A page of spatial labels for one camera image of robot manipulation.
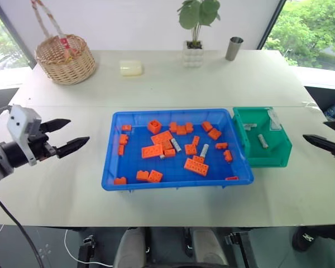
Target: wicker basket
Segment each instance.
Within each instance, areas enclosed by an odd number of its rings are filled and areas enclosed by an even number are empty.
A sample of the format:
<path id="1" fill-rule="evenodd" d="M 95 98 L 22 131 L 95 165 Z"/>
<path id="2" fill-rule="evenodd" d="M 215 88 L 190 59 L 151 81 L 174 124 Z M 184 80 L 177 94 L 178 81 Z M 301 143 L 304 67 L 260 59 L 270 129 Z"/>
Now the wicker basket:
<path id="1" fill-rule="evenodd" d="M 77 84 L 87 79 L 95 70 L 94 58 L 87 43 L 79 36 L 64 35 L 51 12 L 39 0 L 32 0 L 37 20 L 47 37 L 35 50 L 35 58 L 52 81 L 62 85 Z M 50 37 L 37 11 L 38 3 L 47 13 L 59 35 Z"/>

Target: green foliage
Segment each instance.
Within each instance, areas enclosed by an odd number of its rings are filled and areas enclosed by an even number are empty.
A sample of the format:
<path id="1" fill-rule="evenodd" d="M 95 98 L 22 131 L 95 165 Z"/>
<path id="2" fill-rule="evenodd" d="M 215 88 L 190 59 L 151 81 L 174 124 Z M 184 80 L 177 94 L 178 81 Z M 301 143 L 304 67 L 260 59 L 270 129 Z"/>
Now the green foliage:
<path id="1" fill-rule="evenodd" d="M 221 19 L 217 13 L 219 7 L 217 0 L 186 0 L 178 9 L 180 25 L 184 29 L 192 30 L 194 43 L 198 40 L 202 25 L 210 26 L 215 19 Z"/>
<path id="2" fill-rule="evenodd" d="M 265 48 L 279 50 L 293 65 L 335 69 L 335 57 L 320 60 L 325 49 L 335 52 L 335 0 L 286 2 Z"/>
<path id="3" fill-rule="evenodd" d="M 26 66 L 26 58 L 5 31 L 5 28 L 0 25 L 0 70 Z"/>

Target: blue plastic tray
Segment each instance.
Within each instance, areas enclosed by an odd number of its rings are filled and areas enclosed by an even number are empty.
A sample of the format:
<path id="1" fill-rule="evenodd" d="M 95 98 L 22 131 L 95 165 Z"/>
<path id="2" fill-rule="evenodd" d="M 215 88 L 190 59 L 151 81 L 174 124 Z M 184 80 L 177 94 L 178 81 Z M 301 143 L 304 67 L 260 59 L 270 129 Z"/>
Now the blue plastic tray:
<path id="1" fill-rule="evenodd" d="M 147 124 L 156 119 L 162 124 L 161 132 L 169 129 L 170 122 L 185 125 L 191 122 L 194 132 L 184 136 L 172 133 L 182 151 L 175 157 L 160 159 L 153 157 L 142 159 L 141 148 L 153 145 L 150 137 L 152 133 Z M 202 129 L 201 123 L 209 121 L 213 127 L 222 132 L 221 137 L 214 141 Z M 131 125 L 132 131 L 121 131 L 122 125 Z M 129 135 L 123 156 L 118 156 L 119 136 L 121 133 Z M 197 146 L 198 155 L 205 143 L 209 149 L 205 164 L 209 165 L 207 176 L 201 176 L 184 169 L 186 162 L 185 144 L 191 144 L 194 136 L 199 136 Z M 215 144 L 228 142 L 228 149 L 232 153 L 233 161 L 225 161 L 224 150 L 217 150 Z M 138 170 L 151 171 L 152 169 L 163 173 L 160 183 L 148 183 L 136 180 Z M 238 176 L 239 180 L 225 180 L 226 177 Z M 115 178 L 127 178 L 126 185 L 114 185 Z M 105 190 L 135 190 L 148 188 L 167 188 L 184 186 L 216 186 L 250 184 L 254 180 L 251 168 L 237 138 L 231 116 L 225 109 L 196 109 L 175 111 L 146 111 L 146 112 L 117 112 L 113 115 L 111 134 L 104 164 L 102 187 Z"/>

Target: green plastic bin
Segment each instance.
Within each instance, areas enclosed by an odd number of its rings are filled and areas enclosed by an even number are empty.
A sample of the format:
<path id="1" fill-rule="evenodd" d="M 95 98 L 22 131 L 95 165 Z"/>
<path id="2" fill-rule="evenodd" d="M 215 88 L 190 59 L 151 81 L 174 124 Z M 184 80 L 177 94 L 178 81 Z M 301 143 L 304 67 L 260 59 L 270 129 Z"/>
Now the green plastic bin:
<path id="1" fill-rule="evenodd" d="M 268 110 L 272 107 L 235 107 L 233 123 L 241 140 L 246 157 L 253 168 L 286 167 L 291 152 L 291 142 L 283 127 L 271 130 Z M 246 131 L 243 124 L 257 124 Z M 263 148 L 258 135 L 262 134 L 268 144 Z"/>

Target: floor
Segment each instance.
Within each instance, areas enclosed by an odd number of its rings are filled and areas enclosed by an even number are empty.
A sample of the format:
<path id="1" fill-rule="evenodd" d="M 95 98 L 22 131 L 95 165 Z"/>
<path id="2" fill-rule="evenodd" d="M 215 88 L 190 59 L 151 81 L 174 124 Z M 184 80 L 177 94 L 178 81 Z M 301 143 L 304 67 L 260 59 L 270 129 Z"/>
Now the floor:
<path id="1" fill-rule="evenodd" d="M 45 267 L 76 267 L 64 247 L 64 229 L 25 227 L 40 251 Z M 291 247 L 291 236 L 295 227 L 258 228 L 249 231 L 250 240 L 259 268 L 309 268 L 335 267 L 335 241 L 317 239 L 306 253 L 295 252 Z M 67 246 L 77 257 L 83 238 L 94 235 L 98 242 L 96 261 L 113 264 L 114 255 L 125 228 L 87 228 L 85 231 L 69 231 Z M 223 236 L 230 231 L 217 231 L 230 264 L 244 267 L 238 246 L 224 244 Z M 152 258 L 158 264 L 169 262 L 192 262 L 184 253 L 182 228 L 154 227 L 152 229 Z M 0 265 L 2 267 L 37 267 L 36 260 L 27 242 L 16 226 L 4 226 L 0 232 Z"/>

